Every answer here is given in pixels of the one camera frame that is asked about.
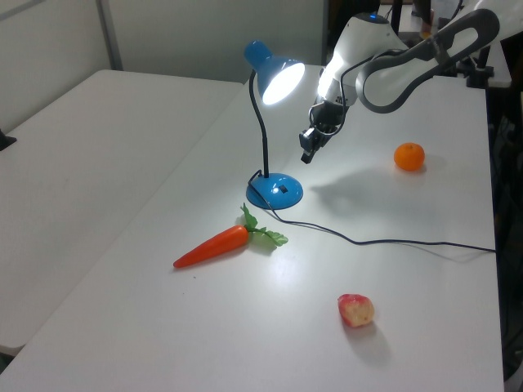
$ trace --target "toy carrot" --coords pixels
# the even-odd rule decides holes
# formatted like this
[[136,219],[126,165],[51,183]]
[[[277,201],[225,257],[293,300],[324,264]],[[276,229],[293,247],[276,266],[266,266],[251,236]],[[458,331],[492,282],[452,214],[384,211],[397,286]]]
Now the toy carrot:
[[256,225],[258,224],[258,221],[250,214],[245,203],[240,208],[244,212],[246,225],[232,226],[208,239],[189,253],[186,253],[184,256],[176,260],[173,264],[174,268],[187,267],[242,247],[247,243],[249,233],[264,234],[272,239],[277,247],[281,247],[283,244],[287,243],[288,239],[280,233],[269,231],[265,227],[257,229]]

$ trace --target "lamp neck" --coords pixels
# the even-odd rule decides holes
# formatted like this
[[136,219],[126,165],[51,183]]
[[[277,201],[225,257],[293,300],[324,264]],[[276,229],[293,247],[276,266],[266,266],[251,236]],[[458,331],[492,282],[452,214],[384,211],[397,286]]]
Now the lamp neck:
[[259,71],[263,63],[272,57],[272,53],[262,41],[252,41],[245,47],[244,56],[253,69]]
[[261,142],[263,144],[263,176],[265,178],[269,177],[269,150],[267,147],[267,133],[265,130],[265,124],[263,123],[262,115],[260,114],[260,109],[256,103],[256,97],[254,96],[254,77],[256,76],[256,71],[253,69],[251,72],[251,77],[248,80],[248,94],[251,96],[251,102],[253,103],[254,113],[258,122],[260,123],[261,128]]

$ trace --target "apple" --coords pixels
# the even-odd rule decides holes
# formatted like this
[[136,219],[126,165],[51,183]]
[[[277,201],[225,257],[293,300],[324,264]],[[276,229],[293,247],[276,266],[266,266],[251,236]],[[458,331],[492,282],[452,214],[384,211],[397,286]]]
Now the apple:
[[337,308],[349,327],[360,327],[373,321],[374,306],[366,296],[343,294],[337,299]]

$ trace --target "blue desk lamp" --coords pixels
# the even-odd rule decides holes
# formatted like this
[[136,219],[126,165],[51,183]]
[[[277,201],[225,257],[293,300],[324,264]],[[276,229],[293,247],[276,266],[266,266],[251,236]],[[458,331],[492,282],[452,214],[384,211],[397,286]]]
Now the blue desk lamp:
[[302,80],[305,65],[295,60],[273,56],[265,44],[260,41],[249,43],[245,47],[244,56],[253,67],[248,88],[254,112],[260,123],[263,144],[263,173],[249,183],[247,199],[260,208],[268,209],[268,202],[273,209],[281,210],[299,202],[303,196],[303,188],[291,176],[282,173],[269,173],[267,134],[254,96],[254,77],[256,74],[258,75],[258,91],[263,103],[273,105],[294,90]]

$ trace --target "tangerine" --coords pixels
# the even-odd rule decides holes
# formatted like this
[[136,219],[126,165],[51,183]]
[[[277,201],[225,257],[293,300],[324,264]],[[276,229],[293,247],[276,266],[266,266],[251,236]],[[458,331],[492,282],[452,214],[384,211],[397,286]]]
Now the tangerine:
[[407,172],[414,172],[423,166],[425,151],[416,143],[404,143],[394,152],[394,162]]

